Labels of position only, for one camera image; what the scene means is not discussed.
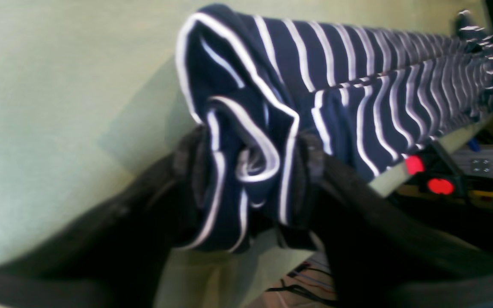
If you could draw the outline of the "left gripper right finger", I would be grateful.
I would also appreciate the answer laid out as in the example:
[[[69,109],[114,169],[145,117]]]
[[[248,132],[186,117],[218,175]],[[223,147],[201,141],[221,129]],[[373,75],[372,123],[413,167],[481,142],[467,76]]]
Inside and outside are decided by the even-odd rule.
[[[294,228],[320,239],[341,308],[493,308],[493,210],[389,201],[301,134]]]

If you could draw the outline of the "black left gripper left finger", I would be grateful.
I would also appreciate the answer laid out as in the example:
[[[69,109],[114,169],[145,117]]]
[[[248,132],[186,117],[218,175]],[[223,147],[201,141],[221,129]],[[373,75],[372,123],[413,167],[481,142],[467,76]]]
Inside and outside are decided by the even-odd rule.
[[[201,224],[190,180],[205,135],[194,129],[129,187],[0,265],[0,305],[152,308],[172,248]]]

